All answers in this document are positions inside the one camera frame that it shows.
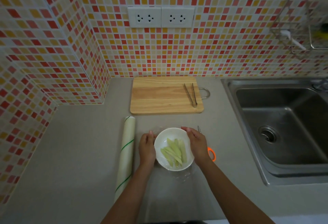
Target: person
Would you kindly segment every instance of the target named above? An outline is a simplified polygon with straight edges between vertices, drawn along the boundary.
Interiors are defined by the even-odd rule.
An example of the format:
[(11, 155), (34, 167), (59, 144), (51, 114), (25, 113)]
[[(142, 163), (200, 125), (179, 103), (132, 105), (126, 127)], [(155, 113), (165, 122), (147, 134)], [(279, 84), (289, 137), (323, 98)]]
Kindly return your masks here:
[[(207, 152), (205, 136), (193, 128), (181, 128), (187, 132), (195, 163), (203, 172), (228, 222), (230, 224), (274, 224), (262, 210), (233, 185), (211, 160)], [(155, 138), (152, 131), (142, 135), (139, 144), (140, 164), (101, 224), (133, 224), (136, 222), (156, 159)]]

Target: sink rim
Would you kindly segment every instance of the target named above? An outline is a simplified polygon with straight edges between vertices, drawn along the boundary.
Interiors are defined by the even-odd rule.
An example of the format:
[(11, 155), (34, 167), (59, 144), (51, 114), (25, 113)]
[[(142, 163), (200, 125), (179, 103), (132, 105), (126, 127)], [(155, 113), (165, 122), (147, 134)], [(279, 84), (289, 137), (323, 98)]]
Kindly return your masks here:
[[(328, 163), (324, 164), (300, 164), (300, 165), (284, 165), (277, 164), (268, 159), (256, 140), (245, 116), (241, 109), (236, 92), (239, 89), (254, 88), (302, 88), (313, 90), (319, 94), (328, 104), (328, 94), (318, 92), (312, 89), (314, 82), (320, 81), (316, 78), (223, 78), (221, 82), (224, 86), (229, 102), (235, 112), (236, 118), (242, 129), (247, 144), (251, 150), (254, 161), (259, 169), (261, 178), (265, 185), (291, 185), (304, 183), (328, 182)], [(303, 174), (324, 173), (324, 176), (298, 176), (298, 173), (305, 170)]]

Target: white outlet cover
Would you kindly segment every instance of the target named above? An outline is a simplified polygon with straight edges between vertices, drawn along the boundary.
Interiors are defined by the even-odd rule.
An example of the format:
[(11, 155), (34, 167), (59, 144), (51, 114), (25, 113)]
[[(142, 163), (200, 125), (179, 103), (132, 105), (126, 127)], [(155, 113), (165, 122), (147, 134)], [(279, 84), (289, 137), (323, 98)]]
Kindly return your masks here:
[(194, 7), (162, 7), (162, 27), (192, 27)]
[(130, 27), (161, 27), (160, 7), (128, 7)]

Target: metal tongs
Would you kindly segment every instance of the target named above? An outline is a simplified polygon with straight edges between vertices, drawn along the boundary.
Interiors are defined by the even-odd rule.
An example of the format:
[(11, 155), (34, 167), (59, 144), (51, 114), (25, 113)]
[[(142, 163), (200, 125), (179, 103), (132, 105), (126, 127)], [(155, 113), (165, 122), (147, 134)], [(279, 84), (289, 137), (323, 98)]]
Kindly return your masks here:
[(196, 108), (197, 105), (198, 105), (198, 103), (197, 103), (197, 101), (196, 101), (196, 95), (195, 95), (195, 89), (194, 89), (194, 84), (193, 84), (193, 83), (192, 83), (192, 86), (193, 86), (193, 93), (194, 93), (195, 103), (194, 103), (194, 101), (192, 100), (192, 98), (191, 98), (191, 96), (190, 96), (190, 94), (189, 94), (189, 91), (188, 91), (188, 89), (187, 89), (186, 84), (185, 84), (185, 83), (183, 84), (183, 87), (185, 88), (185, 90), (186, 90), (186, 92), (187, 92), (187, 95), (188, 95), (189, 100), (191, 100), (191, 103), (192, 103), (193, 107)]

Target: person's left hand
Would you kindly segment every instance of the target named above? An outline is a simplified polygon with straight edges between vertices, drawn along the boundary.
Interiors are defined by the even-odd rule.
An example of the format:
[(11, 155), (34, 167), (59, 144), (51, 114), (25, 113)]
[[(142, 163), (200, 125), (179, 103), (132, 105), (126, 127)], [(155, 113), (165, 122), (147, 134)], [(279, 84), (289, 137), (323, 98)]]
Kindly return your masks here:
[(143, 134), (139, 143), (139, 155), (140, 155), (140, 165), (146, 165), (153, 168), (156, 152), (154, 147), (156, 135), (153, 131), (149, 131), (148, 134)]

